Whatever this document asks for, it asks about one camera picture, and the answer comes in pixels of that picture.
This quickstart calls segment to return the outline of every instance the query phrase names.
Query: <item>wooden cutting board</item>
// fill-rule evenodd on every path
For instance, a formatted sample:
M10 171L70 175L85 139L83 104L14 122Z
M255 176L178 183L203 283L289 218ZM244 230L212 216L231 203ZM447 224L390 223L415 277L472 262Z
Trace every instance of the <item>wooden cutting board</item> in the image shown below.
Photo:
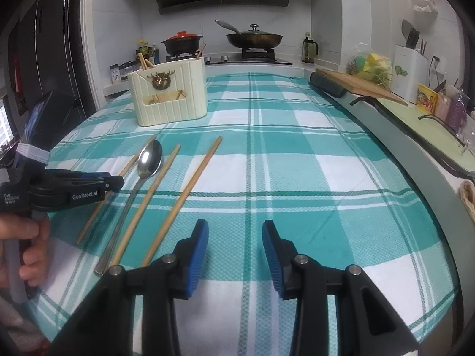
M337 83L346 90L356 94L356 95L366 95L372 96L374 98L385 98L390 101L395 101L400 103L403 106L407 106L408 103L400 98L398 95L393 94L391 91L385 90L384 88L368 82L365 79L357 78L356 76L348 75L347 73L341 73L331 70L324 70L317 68L319 73L322 73L332 82Z

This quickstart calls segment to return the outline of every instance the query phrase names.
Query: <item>black refrigerator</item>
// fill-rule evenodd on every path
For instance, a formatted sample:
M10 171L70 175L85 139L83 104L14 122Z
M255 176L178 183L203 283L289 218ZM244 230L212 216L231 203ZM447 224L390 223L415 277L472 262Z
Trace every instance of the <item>black refrigerator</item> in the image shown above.
M52 90L65 99L75 98L63 119L62 136L96 112L85 69L79 5L80 0L36 0L9 38L20 69L22 98L17 100L23 108L31 110Z

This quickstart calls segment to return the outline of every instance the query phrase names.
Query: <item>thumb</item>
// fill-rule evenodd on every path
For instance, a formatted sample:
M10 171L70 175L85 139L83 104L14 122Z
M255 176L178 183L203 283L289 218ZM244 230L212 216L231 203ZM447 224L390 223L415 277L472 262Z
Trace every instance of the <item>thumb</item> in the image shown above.
M27 240L39 234L39 225L15 214L0 214L0 240L18 238Z

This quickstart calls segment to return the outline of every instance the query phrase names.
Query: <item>wok handle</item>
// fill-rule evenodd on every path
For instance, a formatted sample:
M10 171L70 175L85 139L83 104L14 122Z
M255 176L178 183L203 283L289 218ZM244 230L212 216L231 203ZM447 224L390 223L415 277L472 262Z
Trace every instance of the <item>wok handle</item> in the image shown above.
M231 24L228 24L227 22L225 21L221 21L221 20L215 20L214 21L216 24L218 24L219 26L223 27L223 28L226 28L226 29L229 29L230 31L233 31L233 32L236 32L237 34L241 34L241 32L239 32L236 28L234 28Z

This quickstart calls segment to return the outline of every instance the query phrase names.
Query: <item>human hand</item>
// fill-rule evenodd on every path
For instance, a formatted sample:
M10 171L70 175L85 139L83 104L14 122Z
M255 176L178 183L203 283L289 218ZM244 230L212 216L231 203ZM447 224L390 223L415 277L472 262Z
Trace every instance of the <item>human hand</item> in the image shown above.
M0 214L0 244L1 240L8 238L33 239L32 246L23 253L25 264L19 270L20 278L28 281L30 286L40 285L46 278L49 230L48 216L37 222L15 214ZM0 287L8 287L8 274L4 263L0 263Z

